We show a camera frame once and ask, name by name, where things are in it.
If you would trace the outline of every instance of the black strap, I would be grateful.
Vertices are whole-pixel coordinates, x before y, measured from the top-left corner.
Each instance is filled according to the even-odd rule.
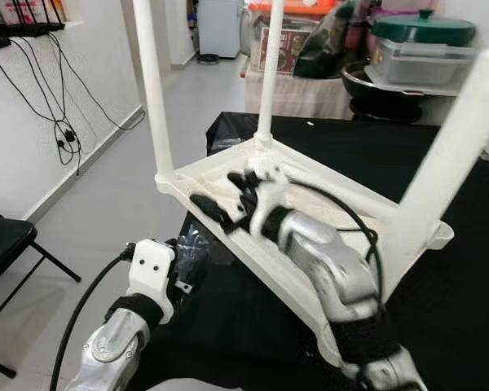
[[[163,310],[161,307],[150,297],[136,293],[132,296],[119,297],[111,308],[108,309],[105,314],[105,322],[107,322],[112,314],[116,312],[118,308],[125,308],[131,310],[141,316],[147,323],[148,329],[152,332],[163,318]]]
[[[339,352],[346,362],[365,365],[400,350],[387,314],[330,324]]]
[[[275,207],[264,222],[264,226],[262,226],[261,229],[261,234],[272,242],[277,243],[279,238],[280,224],[292,211],[293,209],[285,208],[284,206]]]

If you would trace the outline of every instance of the cable connector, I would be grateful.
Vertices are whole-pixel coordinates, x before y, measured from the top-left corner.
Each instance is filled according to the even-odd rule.
[[[64,132],[65,140],[67,140],[68,143],[72,143],[73,141],[76,141],[76,136],[74,135],[74,132],[67,129]]]
[[[134,257],[134,251],[136,249],[136,243],[129,242],[127,243],[125,249],[120,253],[120,258],[123,261],[132,262],[132,258]]]

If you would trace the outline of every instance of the white refrigerator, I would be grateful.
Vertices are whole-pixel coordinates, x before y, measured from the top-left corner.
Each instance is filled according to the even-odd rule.
[[[243,5],[244,0],[199,0],[197,18],[202,55],[233,59],[239,54]]]

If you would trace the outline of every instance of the metal bracket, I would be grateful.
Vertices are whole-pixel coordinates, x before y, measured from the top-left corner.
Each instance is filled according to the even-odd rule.
[[[174,259],[172,248],[144,239],[136,244],[130,267],[127,294],[141,293],[153,299],[163,310],[160,324],[168,323],[174,315],[174,307],[166,296],[170,264]]]

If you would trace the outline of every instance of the wall baseboard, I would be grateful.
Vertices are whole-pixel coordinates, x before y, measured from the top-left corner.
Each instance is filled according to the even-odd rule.
[[[188,63],[190,63],[190,60],[193,59],[196,56],[196,54],[197,54],[197,51],[194,51],[181,64],[171,64],[170,69],[175,69],[175,70],[185,69],[185,67],[188,65]]]
[[[133,123],[138,120],[142,115],[143,106],[136,108],[132,114],[130,114],[122,123],[121,127],[130,127]],[[114,144],[123,134],[125,130],[116,128],[112,133],[107,136],[107,138],[99,144],[96,149],[88,155],[80,165],[80,177],[90,168],[92,165],[103,155],[108,148]],[[24,220],[28,220],[32,223],[40,221],[44,214],[71,188],[71,186],[76,183],[80,177],[76,176],[77,169],[73,169],[69,172],[62,182],[54,187],[38,204],[34,206],[25,216]]]

